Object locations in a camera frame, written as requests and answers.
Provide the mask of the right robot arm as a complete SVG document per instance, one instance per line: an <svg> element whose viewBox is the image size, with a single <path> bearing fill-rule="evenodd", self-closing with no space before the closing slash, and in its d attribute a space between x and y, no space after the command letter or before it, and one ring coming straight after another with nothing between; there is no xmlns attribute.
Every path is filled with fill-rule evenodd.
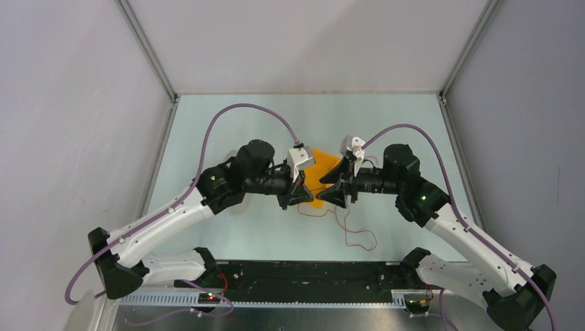
<svg viewBox="0 0 585 331"><path fill-rule="evenodd" d="M419 159L408 145L386 147L381 168L363 168L345 149L341 161L321 179L328 188L318 199L341 208L360 192L393 194L400 215L433 233L460 253L462 267L415 248L401 260L401 279L409 288L437 285L485 309L503 330L527 330L550 299L557 275L547 265L519 258L453 205L450 197L420 175Z"/></svg>

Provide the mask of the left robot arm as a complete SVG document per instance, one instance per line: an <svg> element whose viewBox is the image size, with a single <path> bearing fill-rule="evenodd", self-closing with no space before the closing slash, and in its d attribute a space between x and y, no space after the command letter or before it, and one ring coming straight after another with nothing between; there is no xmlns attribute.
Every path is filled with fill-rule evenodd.
<svg viewBox="0 0 585 331"><path fill-rule="evenodd" d="M210 287L218 269L207 248L180 254L155 254L153 250L191 225L210 219L243 202L247 194L276 197L279 207L311 202L305 171L315 164L309 147L299 144L286 159L274 163L275 149L255 139L235 156L205 169L181 195L145 217L115 231L95 228L88 242L96 256L94 265L109 299L126 297L141 286L174 280Z"/></svg>

